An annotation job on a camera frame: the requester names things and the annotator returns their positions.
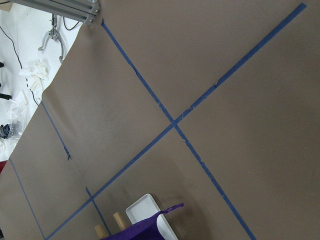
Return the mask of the white gloves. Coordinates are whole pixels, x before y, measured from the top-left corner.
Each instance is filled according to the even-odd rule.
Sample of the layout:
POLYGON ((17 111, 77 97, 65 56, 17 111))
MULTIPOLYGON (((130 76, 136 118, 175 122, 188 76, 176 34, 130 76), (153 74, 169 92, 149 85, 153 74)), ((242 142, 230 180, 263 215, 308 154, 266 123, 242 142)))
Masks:
POLYGON ((45 59, 36 59, 27 63, 19 71, 19 75, 23 76, 27 81, 27 87, 34 90, 44 91, 44 83, 49 80, 49 63, 45 59))

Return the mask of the clear plastic bag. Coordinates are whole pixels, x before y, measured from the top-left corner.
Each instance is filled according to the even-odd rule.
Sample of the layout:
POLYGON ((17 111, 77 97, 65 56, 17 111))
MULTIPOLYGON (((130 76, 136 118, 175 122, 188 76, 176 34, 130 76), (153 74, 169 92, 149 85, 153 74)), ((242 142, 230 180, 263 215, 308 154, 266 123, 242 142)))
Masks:
POLYGON ((9 100, 9 105, 5 112, 5 120, 0 121, 0 125, 17 124, 16 135, 8 139, 0 138, 0 153, 12 150, 21 138, 28 120, 28 97, 24 90, 21 90, 17 97, 9 100))

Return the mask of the purple towel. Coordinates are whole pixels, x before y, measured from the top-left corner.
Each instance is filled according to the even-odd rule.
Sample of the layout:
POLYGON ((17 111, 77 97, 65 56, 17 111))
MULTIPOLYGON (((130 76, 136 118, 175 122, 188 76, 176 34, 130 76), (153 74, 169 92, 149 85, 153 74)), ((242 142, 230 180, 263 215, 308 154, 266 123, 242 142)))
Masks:
POLYGON ((157 225, 158 217, 183 206, 184 204, 180 203, 166 210, 160 210, 149 218, 143 219, 116 234, 105 237, 104 240, 165 240, 157 225))

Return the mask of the red cylinder bottle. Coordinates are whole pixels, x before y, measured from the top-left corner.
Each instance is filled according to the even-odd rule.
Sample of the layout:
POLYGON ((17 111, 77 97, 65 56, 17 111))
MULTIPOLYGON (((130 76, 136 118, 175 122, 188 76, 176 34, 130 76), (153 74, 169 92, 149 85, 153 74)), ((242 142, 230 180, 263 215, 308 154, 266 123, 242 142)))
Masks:
POLYGON ((7 160, 4 160, 4 161, 1 161, 0 162, 0 174, 2 173, 4 167, 6 166, 7 164, 7 160))

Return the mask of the reacher grabber stick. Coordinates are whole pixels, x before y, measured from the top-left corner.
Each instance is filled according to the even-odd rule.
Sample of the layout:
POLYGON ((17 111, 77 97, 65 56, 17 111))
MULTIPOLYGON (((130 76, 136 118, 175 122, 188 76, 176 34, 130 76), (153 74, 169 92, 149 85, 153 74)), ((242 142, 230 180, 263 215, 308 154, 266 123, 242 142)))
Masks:
POLYGON ((66 49, 65 49, 64 41, 57 29, 58 16, 52 13, 50 22, 51 22, 51 29, 47 31, 44 37, 42 38, 41 46, 38 48, 38 51, 44 51, 49 40, 53 40, 54 42, 59 43, 61 48, 61 54, 58 59, 59 59, 59 62, 62 64, 65 59, 66 49))

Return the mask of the aluminium frame post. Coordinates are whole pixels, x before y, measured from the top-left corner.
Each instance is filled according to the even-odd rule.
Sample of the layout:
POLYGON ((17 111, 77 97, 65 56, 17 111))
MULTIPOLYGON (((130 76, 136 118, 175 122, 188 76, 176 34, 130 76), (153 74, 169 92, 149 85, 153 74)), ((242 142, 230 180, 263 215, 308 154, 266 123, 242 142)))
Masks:
POLYGON ((11 2, 91 25, 101 9, 97 0, 11 0, 11 2))

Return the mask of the folded dark blue umbrella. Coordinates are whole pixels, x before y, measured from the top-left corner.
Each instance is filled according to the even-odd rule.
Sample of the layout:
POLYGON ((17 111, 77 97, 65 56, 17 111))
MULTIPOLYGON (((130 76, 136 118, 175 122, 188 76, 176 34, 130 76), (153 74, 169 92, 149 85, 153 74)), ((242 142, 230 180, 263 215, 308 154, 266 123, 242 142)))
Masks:
POLYGON ((0 126, 0 137, 2 139, 8 139, 16 135, 17 124, 6 124, 0 126))

